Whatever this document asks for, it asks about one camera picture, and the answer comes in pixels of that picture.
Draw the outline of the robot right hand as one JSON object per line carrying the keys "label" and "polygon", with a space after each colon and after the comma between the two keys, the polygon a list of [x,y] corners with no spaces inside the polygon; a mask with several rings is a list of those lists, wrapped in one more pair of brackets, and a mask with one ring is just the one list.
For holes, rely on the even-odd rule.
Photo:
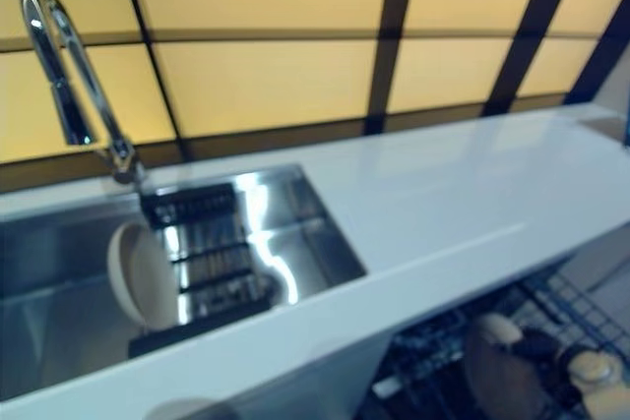
{"label": "robot right hand", "polygon": [[524,328],[522,337],[510,345],[510,352],[530,362],[546,388],[568,386],[569,378],[560,367],[563,344],[546,331],[537,328]]}

